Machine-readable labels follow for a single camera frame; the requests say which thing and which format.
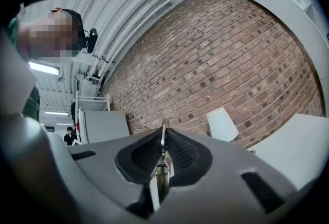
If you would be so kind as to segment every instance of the green shirt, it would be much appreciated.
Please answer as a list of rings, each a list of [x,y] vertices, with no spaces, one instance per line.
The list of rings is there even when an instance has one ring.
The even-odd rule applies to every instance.
[[[19,50],[19,25],[20,22],[17,17],[14,17],[7,26],[7,35],[15,47],[15,49],[20,54]],[[40,97],[37,87],[34,87],[26,104],[23,109],[23,116],[31,117],[35,120],[39,120],[39,109],[40,109]]]

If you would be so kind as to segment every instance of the white chair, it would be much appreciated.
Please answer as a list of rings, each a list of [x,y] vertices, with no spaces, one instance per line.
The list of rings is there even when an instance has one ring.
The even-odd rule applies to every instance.
[[[239,133],[224,107],[207,113],[212,138],[232,141]]]

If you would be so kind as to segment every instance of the brick wall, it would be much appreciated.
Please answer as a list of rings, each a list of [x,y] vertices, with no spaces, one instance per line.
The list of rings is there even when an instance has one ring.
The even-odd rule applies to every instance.
[[[206,113],[225,107],[249,147],[295,113],[322,115],[317,75],[302,45],[251,0],[186,0],[161,18],[103,86],[140,126],[210,135]]]

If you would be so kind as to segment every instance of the black rubber pad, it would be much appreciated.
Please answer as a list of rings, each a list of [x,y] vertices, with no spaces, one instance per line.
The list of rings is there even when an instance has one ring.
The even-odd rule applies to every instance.
[[[83,159],[83,158],[87,158],[89,156],[94,156],[96,153],[92,150],[90,151],[85,151],[82,153],[77,153],[77,154],[73,154],[71,155],[73,160],[79,160],[79,159]]]
[[[175,175],[169,181],[169,186],[197,183],[212,164],[209,149],[171,128],[167,130],[167,136],[168,153],[175,171]]]
[[[162,127],[118,152],[115,163],[127,181],[146,184],[161,157]],[[170,186],[198,182],[212,164],[210,151],[173,129],[167,130],[167,148],[174,164],[175,176]]]
[[[115,157],[115,164],[127,181],[145,184],[161,157],[162,127],[123,149]]]

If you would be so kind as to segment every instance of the black headset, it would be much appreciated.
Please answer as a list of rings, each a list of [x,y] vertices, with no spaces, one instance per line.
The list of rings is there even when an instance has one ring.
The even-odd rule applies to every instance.
[[[97,30],[92,28],[90,32],[83,29],[83,23],[81,19],[81,15],[74,10],[71,9],[62,9],[70,13],[72,18],[74,18],[78,22],[78,31],[79,31],[79,48],[78,51],[81,51],[82,48],[86,48],[88,53],[92,53],[95,48],[95,44],[98,38]]]

